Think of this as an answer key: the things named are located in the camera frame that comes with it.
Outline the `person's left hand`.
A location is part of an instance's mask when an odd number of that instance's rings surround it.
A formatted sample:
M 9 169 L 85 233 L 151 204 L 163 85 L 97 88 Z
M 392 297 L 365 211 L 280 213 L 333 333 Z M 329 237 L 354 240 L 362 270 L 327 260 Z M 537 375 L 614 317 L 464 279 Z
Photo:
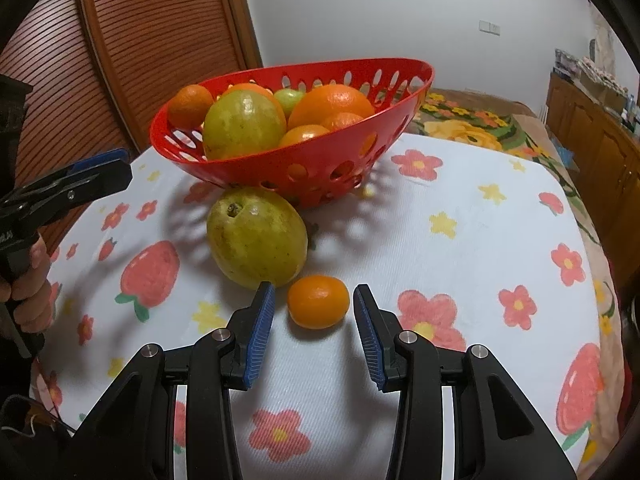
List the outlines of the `person's left hand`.
M 24 333 L 41 333 L 53 318 L 51 283 L 48 274 L 51 267 L 46 243 L 39 237 L 29 251 L 27 271 L 12 284 L 1 281 L 1 301 L 14 300 L 15 323 Z

